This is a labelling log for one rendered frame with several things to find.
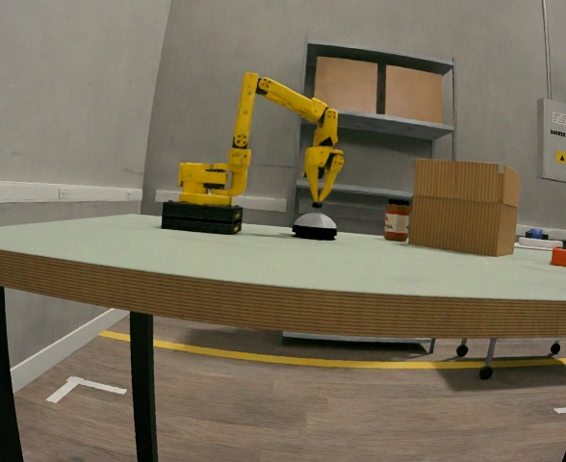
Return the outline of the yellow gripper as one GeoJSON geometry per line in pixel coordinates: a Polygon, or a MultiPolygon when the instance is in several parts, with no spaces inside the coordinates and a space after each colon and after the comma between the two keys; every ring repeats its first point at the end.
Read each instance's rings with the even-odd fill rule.
{"type": "Polygon", "coordinates": [[[323,201],[330,193],[336,175],[340,172],[344,163],[342,154],[343,151],[332,149],[330,146],[306,148],[304,171],[302,176],[308,178],[311,193],[315,202],[318,202],[318,199],[319,201],[323,201]],[[322,179],[325,172],[326,175],[321,196],[318,196],[318,179],[322,179]]]}

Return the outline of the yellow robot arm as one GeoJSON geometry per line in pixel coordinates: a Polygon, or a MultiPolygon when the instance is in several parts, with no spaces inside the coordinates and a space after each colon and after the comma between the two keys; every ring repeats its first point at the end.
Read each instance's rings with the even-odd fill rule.
{"type": "Polygon", "coordinates": [[[247,166],[250,164],[251,154],[251,150],[246,148],[255,93],[290,109],[313,123],[318,120],[319,126],[315,130],[314,147],[330,146],[333,148],[338,142],[336,135],[338,114],[335,110],[327,108],[325,103],[314,97],[310,100],[272,79],[258,78],[258,74],[247,72],[243,78],[232,148],[228,153],[229,163],[214,164],[214,169],[213,165],[208,164],[183,164],[181,181],[184,184],[183,192],[179,195],[180,203],[233,206],[232,196],[238,196],[245,191],[247,166]],[[229,190],[224,190],[228,178],[225,171],[232,172],[229,190]],[[211,190],[211,194],[208,194],[208,189],[211,190]]]}

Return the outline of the spice jar with black lid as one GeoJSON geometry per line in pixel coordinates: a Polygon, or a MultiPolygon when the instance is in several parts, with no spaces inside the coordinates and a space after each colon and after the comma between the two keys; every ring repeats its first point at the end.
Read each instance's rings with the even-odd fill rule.
{"type": "Polygon", "coordinates": [[[389,198],[386,210],[384,239],[407,241],[410,206],[408,200],[389,198]]]}

